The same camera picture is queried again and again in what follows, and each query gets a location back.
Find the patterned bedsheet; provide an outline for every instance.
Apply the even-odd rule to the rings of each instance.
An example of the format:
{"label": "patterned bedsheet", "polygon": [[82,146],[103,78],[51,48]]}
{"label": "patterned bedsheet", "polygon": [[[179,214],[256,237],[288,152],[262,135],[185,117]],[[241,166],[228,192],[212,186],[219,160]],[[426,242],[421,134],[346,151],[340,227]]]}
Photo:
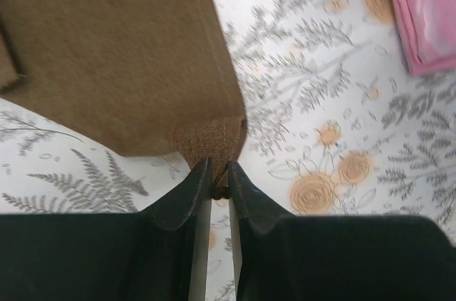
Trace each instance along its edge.
{"label": "patterned bedsheet", "polygon": [[[300,215],[425,215],[456,242],[456,71],[407,74],[390,0],[214,2],[256,185]],[[4,213],[140,210],[188,171],[178,154],[122,158],[0,100]],[[110,195],[93,203],[94,188]],[[227,202],[212,213],[207,300],[234,300]]]}

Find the white background with leaves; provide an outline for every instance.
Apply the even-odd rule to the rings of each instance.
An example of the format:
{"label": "white background with leaves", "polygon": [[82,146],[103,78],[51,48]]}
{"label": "white background with leaves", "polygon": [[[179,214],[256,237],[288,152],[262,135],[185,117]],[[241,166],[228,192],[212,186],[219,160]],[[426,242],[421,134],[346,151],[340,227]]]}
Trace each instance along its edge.
{"label": "white background with leaves", "polygon": [[[249,117],[239,161],[259,188],[296,214],[421,214],[456,239],[456,72],[408,75],[385,0],[214,3]],[[141,210],[188,171],[0,100],[4,213]],[[303,208],[315,180],[331,194]],[[213,202],[209,301],[234,300],[229,234]]]}

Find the fern leaf print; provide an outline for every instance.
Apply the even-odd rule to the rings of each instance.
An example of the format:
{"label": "fern leaf print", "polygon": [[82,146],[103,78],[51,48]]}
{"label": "fern leaf print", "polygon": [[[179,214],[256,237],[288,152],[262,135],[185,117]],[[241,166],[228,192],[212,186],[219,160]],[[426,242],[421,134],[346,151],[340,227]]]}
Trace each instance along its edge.
{"label": "fern leaf print", "polygon": [[66,136],[83,142],[80,138],[57,130],[38,127],[35,121],[18,116],[14,112],[0,111],[0,143],[5,143],[16,137],[19,147],[19,156],[26,157],[36,144],[49,141],[56,135]]}
{"label": "fern leaf print", "polygon": [[72,150],[81,160],[86,179],[71,174],[28,174],[50,183],[62,197],[47,195],[14,196],[3,193],[2,198],[24,213],[119,213],[137,212],[133,194],[147,196],[140,180],[133,180],[120,168],[113,155],[106,151],[109,174],[104,174],[89,158]]}

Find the brown fabric surface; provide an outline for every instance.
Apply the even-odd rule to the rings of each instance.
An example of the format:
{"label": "brown fabric surface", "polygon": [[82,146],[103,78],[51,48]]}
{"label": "brown fabric surface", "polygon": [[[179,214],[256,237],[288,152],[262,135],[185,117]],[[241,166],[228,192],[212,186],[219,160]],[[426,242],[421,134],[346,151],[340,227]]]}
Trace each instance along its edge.
{"label": "brown fabric surface", "polygon": [[237,158],[246,116],[212,0],[0,0],[0,17],[28,78],[2,98],[121,155]]}
{"label": "brown fabric surface", "polygon": [[0,91],[14,86],[20,79],[21,76],[16,72],[4,37],[0,34]]}

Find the pink bag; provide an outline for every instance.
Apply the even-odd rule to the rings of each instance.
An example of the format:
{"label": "pink bag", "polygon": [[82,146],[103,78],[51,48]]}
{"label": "pink bag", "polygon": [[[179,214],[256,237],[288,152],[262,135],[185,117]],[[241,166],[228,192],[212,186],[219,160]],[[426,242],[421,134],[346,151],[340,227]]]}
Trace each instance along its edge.
{"label": "pink bag", "polygon": [[456,68],[456,0],[393,0],[412,75]]}

